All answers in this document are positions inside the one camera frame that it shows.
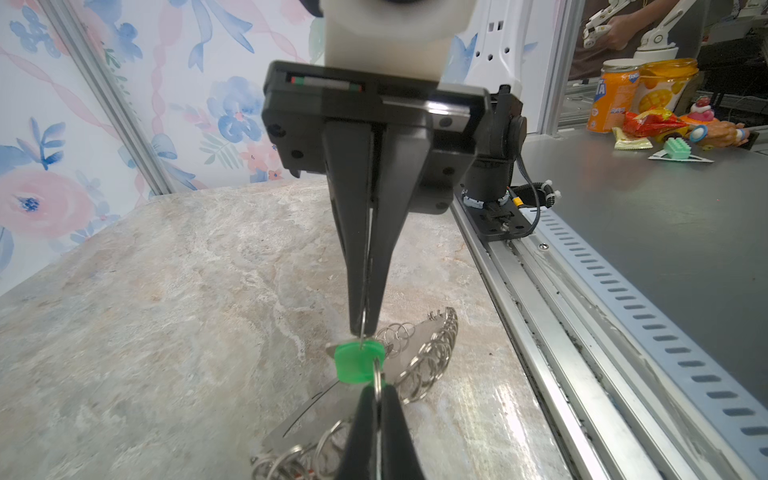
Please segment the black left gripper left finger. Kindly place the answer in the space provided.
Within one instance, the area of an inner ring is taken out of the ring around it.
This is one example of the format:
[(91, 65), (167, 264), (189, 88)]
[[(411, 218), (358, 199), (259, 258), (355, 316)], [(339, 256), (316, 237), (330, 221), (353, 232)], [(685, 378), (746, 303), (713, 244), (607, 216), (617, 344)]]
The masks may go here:
[(363, 388), (349, 428), (336, 480), (376, 478), (378, 456), (378, 402), (372, 385)]

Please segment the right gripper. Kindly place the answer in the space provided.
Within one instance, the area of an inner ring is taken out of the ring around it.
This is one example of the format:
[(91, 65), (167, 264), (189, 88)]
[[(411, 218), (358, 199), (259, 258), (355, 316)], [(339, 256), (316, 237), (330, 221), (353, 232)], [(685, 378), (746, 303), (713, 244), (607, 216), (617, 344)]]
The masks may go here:
[[(490, 125), (489, 93), (275, 61), (262, 119), (285, 169), (294, 176), (326, 173), (347, 271), (350, 331), (373, 335), (409, 208), (448, 208)], [(371, 220), (372, 147), (381, 152)]]

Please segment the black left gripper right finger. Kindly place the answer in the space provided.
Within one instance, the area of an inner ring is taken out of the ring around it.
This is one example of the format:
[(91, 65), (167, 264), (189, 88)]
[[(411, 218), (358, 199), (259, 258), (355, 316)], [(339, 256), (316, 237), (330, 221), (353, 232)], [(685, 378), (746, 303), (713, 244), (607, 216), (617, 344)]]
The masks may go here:
[(380, 399), (381, 478), (424, 480), (397, 390), (383, 387)]

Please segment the green key tag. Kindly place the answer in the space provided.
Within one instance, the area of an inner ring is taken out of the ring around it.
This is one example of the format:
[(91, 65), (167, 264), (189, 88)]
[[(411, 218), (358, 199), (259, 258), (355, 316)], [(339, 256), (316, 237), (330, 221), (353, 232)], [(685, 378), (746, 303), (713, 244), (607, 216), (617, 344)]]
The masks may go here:
[(337, 379), (350, 385), (369, 383), (374, 379), (374, 363), (382, 366), (385, 358), (385, 346), (375, 340), (338, 345), (333, 354)]

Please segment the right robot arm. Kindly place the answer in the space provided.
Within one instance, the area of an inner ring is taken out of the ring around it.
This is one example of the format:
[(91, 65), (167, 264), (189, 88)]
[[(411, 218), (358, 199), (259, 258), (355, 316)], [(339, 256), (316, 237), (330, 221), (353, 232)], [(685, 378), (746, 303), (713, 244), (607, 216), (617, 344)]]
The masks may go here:
[(273, 62), (262, 119), (282, 165), (322, 174), (349, 328), (376, 332), (407, 216), (508, 201), (526, 134), (528, 1), (308, 1), (324, 62)]

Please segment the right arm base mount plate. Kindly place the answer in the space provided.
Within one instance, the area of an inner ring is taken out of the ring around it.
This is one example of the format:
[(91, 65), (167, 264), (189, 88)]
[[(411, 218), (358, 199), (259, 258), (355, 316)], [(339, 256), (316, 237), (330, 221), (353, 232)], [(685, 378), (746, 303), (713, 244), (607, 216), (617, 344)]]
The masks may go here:
[(464, 190), (459, 205), (483, 242), (519, 239), (534, 232), (535, 227), (521, 212), (522, 200), (511, 189), (494, 201), (474, 199)]

